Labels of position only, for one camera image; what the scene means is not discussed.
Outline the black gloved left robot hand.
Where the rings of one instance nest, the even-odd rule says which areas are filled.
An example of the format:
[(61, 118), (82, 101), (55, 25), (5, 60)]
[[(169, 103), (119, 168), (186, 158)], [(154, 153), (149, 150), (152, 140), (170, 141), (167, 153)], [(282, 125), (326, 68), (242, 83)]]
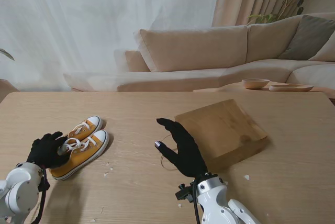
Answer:
[(41, 139), (36, 139), (31, 146), (28, 155), (28, 163), (34, 163), (39, 167), (56, 168), (69, 160), (70, 155), (59, 155), (58, 149), (65, 143), (67, 136), (63, 137), (62, 132), (47, 133)]

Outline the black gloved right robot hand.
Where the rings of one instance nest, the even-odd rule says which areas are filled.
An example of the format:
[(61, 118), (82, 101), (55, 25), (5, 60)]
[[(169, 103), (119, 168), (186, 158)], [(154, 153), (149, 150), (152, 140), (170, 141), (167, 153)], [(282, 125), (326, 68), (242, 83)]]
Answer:
[(155, 147), (186, 177), (198, 178), (208, 173), (206, 163), (198, 145), (189, 132), (176, 121), (158, 118), (157, 123), (171, 133), (177, 145), (177, 152), (171, 150), (163, 142), (155, 142)]

